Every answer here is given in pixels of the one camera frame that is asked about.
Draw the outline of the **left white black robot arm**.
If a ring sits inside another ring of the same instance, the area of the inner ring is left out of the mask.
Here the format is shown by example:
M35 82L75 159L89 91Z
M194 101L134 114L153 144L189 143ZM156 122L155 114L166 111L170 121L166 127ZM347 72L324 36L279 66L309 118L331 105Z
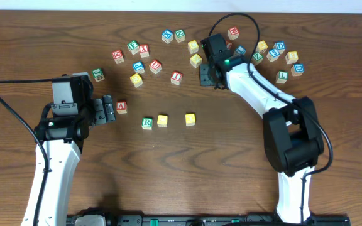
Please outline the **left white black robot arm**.
M70 189L90 128L115 121L110 95L92 97L87 72L52 80L53 102L35 127L36 169L23 225L65 225Z

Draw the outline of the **yellow block O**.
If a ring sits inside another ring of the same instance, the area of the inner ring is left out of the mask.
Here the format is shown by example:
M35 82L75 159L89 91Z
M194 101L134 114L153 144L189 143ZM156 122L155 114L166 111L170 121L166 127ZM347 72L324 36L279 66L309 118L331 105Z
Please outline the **yellow block O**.
M185 115L186 126L194 126L196 123L195 114L190 113Z
M167 115L158 115L157 119L158 127L167 127L168 125L168 116Z

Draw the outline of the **green R block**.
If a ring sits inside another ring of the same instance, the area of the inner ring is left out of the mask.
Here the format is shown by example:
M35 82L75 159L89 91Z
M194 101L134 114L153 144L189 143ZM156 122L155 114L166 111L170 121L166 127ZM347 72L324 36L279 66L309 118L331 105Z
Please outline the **green R block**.
M153 119L149 117L144 117L142 120L142 128L145 130L152 130L153 128Z

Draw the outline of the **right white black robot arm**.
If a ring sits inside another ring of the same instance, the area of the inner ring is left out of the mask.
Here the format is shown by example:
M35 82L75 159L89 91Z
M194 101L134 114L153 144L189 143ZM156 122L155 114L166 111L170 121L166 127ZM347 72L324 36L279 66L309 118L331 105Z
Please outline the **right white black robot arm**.
M305 222L310 217L310 175L324 151L313 101L278 90L244 55L233 55L222 34L208 36L201 45L208 61L200 72L201 84L238 94L262 119L265 155L278 173L279 219Z

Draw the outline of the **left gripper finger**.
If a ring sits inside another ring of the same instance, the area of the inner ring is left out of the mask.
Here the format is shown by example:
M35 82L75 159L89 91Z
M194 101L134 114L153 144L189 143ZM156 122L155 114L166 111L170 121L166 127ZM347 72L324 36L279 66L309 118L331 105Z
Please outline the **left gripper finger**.
M114 106L112 102L112 97L110 95L102 96L102 102L104 104L104 113L106 115L107 122L113 122L116 120L114 113Z
M102 99L94 99L94 110L95 110L95 119L94 124L95 125L101 125L105 124L107 122L106 115L104 112L104 104L102 102Z

